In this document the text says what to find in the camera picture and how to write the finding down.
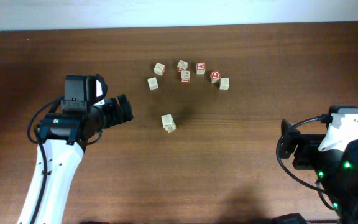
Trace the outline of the plain wooden block letter I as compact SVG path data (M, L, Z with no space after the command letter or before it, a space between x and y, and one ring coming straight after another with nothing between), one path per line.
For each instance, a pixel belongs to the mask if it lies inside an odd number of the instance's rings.
M162 125L164 128L174 124L171 114L163 115L163 116L161 116L161 119L162 119Z

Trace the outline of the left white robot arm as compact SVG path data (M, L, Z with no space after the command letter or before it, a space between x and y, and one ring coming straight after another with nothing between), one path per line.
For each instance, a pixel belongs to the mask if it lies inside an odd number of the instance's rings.
M27 128L37 159L19 223L61 223L75 172L93 136L133 120L126 95L106 98L101 75L67 75L63 96L46 104L38 124Z

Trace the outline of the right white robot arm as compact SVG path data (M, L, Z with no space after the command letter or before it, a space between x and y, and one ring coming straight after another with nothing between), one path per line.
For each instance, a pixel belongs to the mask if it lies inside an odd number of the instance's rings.
M282 120L275 153L283 171L316 191L339 223L358 223L358 107L332 105L296 124Z

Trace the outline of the green letter B block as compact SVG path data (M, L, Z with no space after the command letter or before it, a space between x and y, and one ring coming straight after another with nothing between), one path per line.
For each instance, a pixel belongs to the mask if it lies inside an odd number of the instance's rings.
M177 127L176 127L175 123L172 123L172 124L168 124L168 125L164 126L164 128L168 133L171 133L174 130L176 130Z

